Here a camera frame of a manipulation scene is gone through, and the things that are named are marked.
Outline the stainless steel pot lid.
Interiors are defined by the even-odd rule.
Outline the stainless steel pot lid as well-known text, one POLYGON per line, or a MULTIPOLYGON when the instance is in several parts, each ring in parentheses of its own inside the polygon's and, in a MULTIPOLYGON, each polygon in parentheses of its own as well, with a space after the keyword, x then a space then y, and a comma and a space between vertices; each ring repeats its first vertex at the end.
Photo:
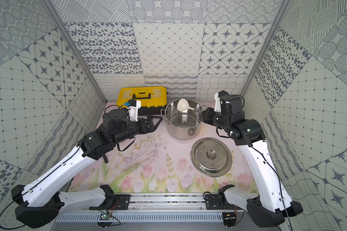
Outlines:
POLYGON ((196 141, 190 151, 194 167, 209 177, 225 175, 232 165, 230 149, 215 138, 202 138, 196 141))

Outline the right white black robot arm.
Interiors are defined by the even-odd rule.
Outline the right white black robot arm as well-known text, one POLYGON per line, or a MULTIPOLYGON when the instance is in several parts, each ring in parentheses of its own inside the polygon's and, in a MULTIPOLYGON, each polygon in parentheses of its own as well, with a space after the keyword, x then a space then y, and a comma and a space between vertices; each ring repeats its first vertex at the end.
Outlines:
POLYGON ((285 190, 271 159, 265 134, 254 119, 245 119, 244 99, 220 91, 216 103, 202 112, 202 121, 223 130, 243 153, 258 188, 258 195, 250 195, 234 186, 219 189, 226 205, 244 209, 260 228, 291 225, 290 218, 303 212, 299 202, 292 200, 285 190))

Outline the stainless steel stock pot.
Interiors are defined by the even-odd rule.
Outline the stainless steel stock pot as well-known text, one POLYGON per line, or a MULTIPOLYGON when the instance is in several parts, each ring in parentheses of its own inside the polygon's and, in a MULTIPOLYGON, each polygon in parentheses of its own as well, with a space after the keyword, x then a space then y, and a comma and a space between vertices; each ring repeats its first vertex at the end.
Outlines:
POLYGON ((202 125, 202 115, 194 110, 180 112, 177 109, 179 99, 170 102, 161 109, 161 116, 167 122, 169 134, 177 140, 187 141, 195 138, 202 125))

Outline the cream spoon with grey handle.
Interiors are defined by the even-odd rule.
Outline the cream spoon with grey handle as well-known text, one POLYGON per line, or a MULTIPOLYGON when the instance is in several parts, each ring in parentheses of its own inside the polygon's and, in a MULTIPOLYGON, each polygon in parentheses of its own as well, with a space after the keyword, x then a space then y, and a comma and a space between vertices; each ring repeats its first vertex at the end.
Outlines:
POLYGON ((188 102, 186 99, 184 99, 184 98, 182 98, 182 99, 180 99, 180 100, 178 101, 178 103, 177 103, 177 109, 178 109, 178 111, 180 111, 180 112, 184 112, 184 111, 187 111, 187 110, 192 110, 192 111, 195 111, 195 112, 197 112, 197 113, 199 113, 199 114, 201 114, 201 113, 203 112, 203 110, 201 110, 201 109, 197 109, 197 108, 191 107, 191 106, 189 105, 189 102, 188 102))

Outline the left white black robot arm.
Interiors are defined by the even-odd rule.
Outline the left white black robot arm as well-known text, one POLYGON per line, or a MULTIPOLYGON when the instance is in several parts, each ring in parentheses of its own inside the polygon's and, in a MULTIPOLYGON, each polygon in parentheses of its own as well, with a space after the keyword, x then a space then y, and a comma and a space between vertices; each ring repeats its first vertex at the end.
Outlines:
POLYGON ((17 203, 17 221, 36 229, 74 210, 114 208, 118 199, 107 184, 77 193, 60 192, 60 189, 92 163, 99 160, 107 163, 107 153, 114 148, 120 149, 121 142, 135 141, 137 135, 154 132, 162 120, 154 115, 130 117, 125 109, 113 109, 104 114, 102 124, 81 138, 59 163, 32 183, 17 185, 11 190, 12 199, 17 203))

